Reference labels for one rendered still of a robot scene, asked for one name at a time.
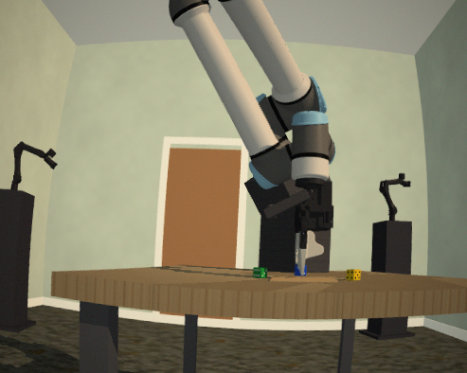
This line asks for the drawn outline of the tan flat mat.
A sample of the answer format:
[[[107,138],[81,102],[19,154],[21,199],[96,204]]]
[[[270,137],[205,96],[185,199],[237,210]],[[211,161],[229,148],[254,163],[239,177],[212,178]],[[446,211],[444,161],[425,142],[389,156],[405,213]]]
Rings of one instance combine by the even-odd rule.
[[[273,276],[270,281],[285,281],[285,282],[338,282],[338,280],[334,279],[334,278],[330,278],[330,279],[327,279],[327,280],[324,280],[326,279],[327,277],[315,277],[315,278],[312,278],[312,279],[309,279],[309,280],[305,280],[307,279],[308,277],[293,277],[293,278],[289,278],[289,279],[282,279],[284,277],[287,277],[287,276]]]

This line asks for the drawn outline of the yellow die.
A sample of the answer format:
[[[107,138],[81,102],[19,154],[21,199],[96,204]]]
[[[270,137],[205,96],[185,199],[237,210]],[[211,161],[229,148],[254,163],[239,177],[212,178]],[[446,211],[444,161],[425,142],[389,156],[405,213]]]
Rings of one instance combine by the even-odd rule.
[[[360,280],[361,270],[347,270],[346,280]]]

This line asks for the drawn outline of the blue die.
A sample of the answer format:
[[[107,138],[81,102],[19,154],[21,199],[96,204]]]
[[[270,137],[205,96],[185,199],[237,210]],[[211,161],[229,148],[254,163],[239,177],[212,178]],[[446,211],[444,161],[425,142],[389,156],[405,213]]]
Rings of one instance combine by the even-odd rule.
[[[305,265],[304,275],[306,275],[306,271],[307,271],[307,266]],[[297,265],[295,265],[295,275],[301,275]]]

